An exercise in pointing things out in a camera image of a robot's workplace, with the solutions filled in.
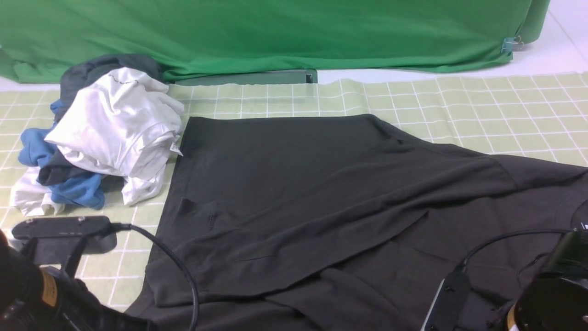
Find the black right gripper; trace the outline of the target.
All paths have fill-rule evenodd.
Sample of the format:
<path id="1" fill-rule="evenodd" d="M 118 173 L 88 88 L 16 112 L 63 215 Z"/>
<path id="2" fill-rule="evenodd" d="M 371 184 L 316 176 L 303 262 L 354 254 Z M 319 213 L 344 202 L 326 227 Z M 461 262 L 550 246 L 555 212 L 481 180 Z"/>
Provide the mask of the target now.
<path id="1" fill-rule="evenodd" d="M 505 318 L 507 331 L 586 331 L 586 230 L 564 235 Z"/>

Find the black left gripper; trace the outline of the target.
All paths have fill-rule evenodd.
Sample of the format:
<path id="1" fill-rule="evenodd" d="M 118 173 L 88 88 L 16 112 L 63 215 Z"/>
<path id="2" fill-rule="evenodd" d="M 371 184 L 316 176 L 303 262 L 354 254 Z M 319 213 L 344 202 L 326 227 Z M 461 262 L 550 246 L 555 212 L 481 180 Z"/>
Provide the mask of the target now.
<path id="1" fill-rule="evenodd" d="M 35 264 L 39 240 L 21 250 L 1 235 L 3 331 L 155 331 L 156 324 L 109 308 L 75 277 L 86 237 L 67 250 L 60 269 Z"/>

